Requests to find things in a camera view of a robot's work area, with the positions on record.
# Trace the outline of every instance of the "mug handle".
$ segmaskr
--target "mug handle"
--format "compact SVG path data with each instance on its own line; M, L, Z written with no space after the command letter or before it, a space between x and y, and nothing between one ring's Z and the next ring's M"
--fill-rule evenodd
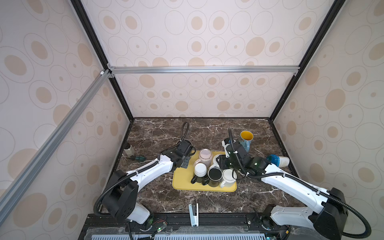
M246 149L246 151L249 152L249 148L250 148L250 143L249 143L249 141L245 141L245 144L247 145L247 149Z
M193 166L196 166L196 164L198 164L199 162L201 162L201 159L200 159L200 158L197 159L197 160L195 161L195 163L193 163Z
M225 185L225 183L226 183L225 181L221 181L221 183L220 183L220 187L223 188L224 185Z
M191 179L191 183L194 184L197 181L197 176L194 175L193 178Z
M209 177L203 179L203 181L201 182L201 184L202 184L203 186L207 185L208 183L209 183Z

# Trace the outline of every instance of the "mug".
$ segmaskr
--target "mug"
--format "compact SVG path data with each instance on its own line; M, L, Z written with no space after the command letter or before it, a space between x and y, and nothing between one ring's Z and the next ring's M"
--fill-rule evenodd
M240 133L239 142L244 147L244 149L249 152L249 145L253 139L253 134L250 131L242 131Z
M216 158L218 156L220 156L221 154L216 154L213 159L212 159L212 165L209 167L209 169L213 168L213 167L217 167L217 168L220 168L220 165L217 163L216 161Z
M286 167L290 162L288 157L277 156L275 154L268 155L266 158L278 167Z
M236 179L236 172L234 172L233 169L226 169L223 171L223 180L220 183L220 187L231 187L233 184L235 184Z
M217 187L220 185L221 179L223 177L223 173L221 172L221 169L218 167L213 167L208 170L208 178L209 183L211 187Z
M211 166L212 163L212 152L209 149L201 149L199 152L199 159L195 161L194 165L198 163L204 163L207 168Z
M203 185L207 185L209 178L207 176L207 167L204 163L197 163L194 169L194 176L191 179L191 183L195 182L202 183Z

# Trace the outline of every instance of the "pink jar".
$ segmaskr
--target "pink jar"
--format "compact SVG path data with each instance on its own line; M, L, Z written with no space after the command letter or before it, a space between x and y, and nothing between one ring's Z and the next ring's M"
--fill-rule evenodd
M207 169L211 166L212 164L212 152L209 149L201 149L199 152L199 159L196 160L194 163L194 166L198 164L199 162L204 163Z

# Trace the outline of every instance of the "yellow tray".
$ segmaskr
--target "yellow tray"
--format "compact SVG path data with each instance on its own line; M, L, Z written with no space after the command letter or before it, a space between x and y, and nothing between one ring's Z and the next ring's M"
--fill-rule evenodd
M216 192L234 192L237 189L237 184L235 182L234 185L231 187L223 187L220 186L217 187L211 187L209 185L203 186L201 183L191 183L191 179L194 175L194 166L193 163L199 158L199 152L196 151L196 153L191 157L189 160L188 167L182 168L178 167L174 174L173 174L173 180L172 180L172 186L175 189L179 190L195 190L195 191L216 191ZM225 152L212 152L213 156L216 154L225 154Z

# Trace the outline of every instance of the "white cup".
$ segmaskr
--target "white cup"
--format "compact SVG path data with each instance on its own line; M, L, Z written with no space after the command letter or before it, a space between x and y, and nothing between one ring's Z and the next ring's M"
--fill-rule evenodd
M204 163L198 163L195 165L194 173L198 177L204 177L207 174L207 167Z
M233 184L235 184L237 175L236 172L233 172L233 176L235 177L233 178L232 171L232 169L226 169L223 171L223 179L220 183L220 187L231 187Z

